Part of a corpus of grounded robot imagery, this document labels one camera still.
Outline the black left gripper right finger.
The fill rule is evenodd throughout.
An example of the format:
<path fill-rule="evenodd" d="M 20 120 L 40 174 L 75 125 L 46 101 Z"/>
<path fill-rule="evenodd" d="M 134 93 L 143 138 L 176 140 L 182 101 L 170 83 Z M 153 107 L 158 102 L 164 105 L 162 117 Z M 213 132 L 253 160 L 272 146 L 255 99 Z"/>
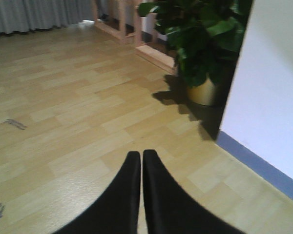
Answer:
<path fill-rule="evenodd" d="M 143 193 L 150 234 L 241 234 L 195 201 L 171 176 L 157 152 L 143 152 Z"/>

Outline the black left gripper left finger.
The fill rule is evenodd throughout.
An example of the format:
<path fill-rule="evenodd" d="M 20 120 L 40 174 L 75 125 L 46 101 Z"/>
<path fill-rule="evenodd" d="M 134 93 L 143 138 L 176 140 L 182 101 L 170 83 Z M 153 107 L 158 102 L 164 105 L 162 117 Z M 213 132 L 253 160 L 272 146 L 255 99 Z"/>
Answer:
<path fill-rule="evenodd" d="M 127 153 L 98 199 L 57 234 L 136 234 L 140 204 L 140 153 Z"/>

